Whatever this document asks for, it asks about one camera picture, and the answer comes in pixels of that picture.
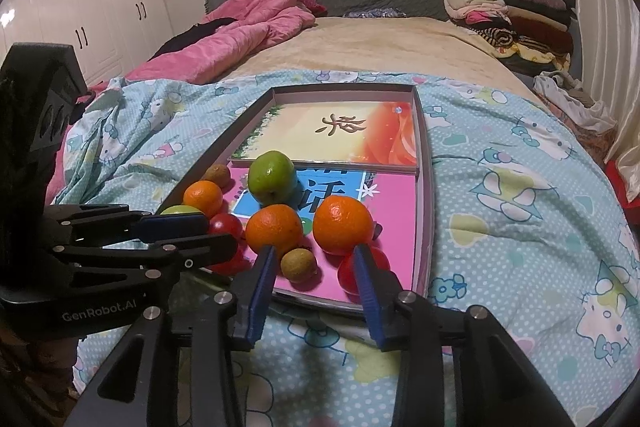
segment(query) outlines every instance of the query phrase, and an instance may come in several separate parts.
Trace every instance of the mandarin orange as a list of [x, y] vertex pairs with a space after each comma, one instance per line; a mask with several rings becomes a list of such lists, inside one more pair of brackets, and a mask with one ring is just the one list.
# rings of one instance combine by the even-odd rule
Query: mandarin orange
[[373, 239], [375, 223], [364, 204], [348, 196], [329, 196], [314, 214], [313, 233], [318, 246], [334, 255], [349, 255], [360, 243]]
[[261, 208], [244, 227], [244, 238], [251, 250], [258, 253], [262, 247], [271, 245], [276, 248], [279, 259], [297, 247], [303, 237], [300, 216], [286, 204]]
[[182, 204], [194, 206], [210, 219], [222, 207], [222, 190], [214, 182], [195, 182], [182, 195]]

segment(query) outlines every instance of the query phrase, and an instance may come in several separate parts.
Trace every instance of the red tomato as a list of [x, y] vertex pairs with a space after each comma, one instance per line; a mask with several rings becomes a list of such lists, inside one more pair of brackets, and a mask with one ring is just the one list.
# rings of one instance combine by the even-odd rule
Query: red tomato
[[[382, 270], [389, 270], [389, 260], [380, 248], [369, 247], [376, 266]], [[359, 295], [356, 284], [356, 274], [353, 271], [353, 255], [345, 257], [338, 266], [338, 283], [341, 288], [350, 295]]]
[[249, 268], [251, 268], [251, 261], [244, 258], [241, 248], [238, 248], [236, 254], [229, 261], [226, 261], [226, 263], [212, 264], [209, 266], [212, 272], [226, 275], [227, 277], [236, 275]]
[[233, 214], [216, 214], [209, 221], [209, 233], [230, 233], [240, 241], [242, 222]]

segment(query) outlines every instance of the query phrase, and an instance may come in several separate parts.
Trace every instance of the chinese character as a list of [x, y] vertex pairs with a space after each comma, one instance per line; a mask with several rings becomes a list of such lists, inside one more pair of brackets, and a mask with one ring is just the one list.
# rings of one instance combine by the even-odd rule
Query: chinese character
[[[332, 194], [344, 194], [344, 190], [342, 190], [341, 188], [335, 190], [335, 187], [344, 187], [344, 182], [341, 181], [317, 183], [313, 180], [309, 180], [309, 187], [315, 187], [316, 185], [324, 185], [324, 188], [305, 190], [302, 194], [300, 204], [298, 205], [298, 210], [303, 210], [304, 208], [309, 207], [309, 213], [314, 214], [318, 209], [318, 205], [320, 205], [324, 198], [328, 198]], [[315, 195], [314, 192], [320, 192], [322, 195]]]
[[332, 126], [332, 129], [331, 131], [329, 131], [329, 134], [327, 136], [333, 136], [335, 133], [335, 130], [338, 129], [338, 127], [343, 131], [347, 131], [348, 133], [354, 133], [356, 131], [364, 131], [366, 127], [359, 127], [359, 126], [365, 122], [366, 120], [356, 120], [355, 116], [341, 116], [340, 118], [335, 118], [335, 115], [331, 113], [330, 120], [327, 120], [326, 118], [322, 118], [322, 123], [325, 123], [327, 125], [324, 127], [321, 127], [320, 129], [317, 129], [316, 132], [322, 132], [326, 130], [329, 125]]

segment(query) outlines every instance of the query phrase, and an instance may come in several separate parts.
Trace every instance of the beige bedspread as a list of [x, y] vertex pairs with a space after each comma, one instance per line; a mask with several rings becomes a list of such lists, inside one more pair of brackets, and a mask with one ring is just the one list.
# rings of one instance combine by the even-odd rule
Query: beige bedspread
[[319, 18], [293, 39], [247, 58], [225, 78], [281, 69], [427, 73], [540, 100], [482, 38], [429, 18]]

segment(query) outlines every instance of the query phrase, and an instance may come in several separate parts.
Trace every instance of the pink comforter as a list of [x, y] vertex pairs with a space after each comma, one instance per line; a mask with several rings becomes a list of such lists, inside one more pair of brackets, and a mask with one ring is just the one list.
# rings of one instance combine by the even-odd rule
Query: pink comforter
[[145, 62], [127, 73], [126, 79], [208, 84], [247, 55], [287, 41], [316, 21], [298, 0], [228, 0], [200, 23], [223, 17], [237, 21], [179, 52]]

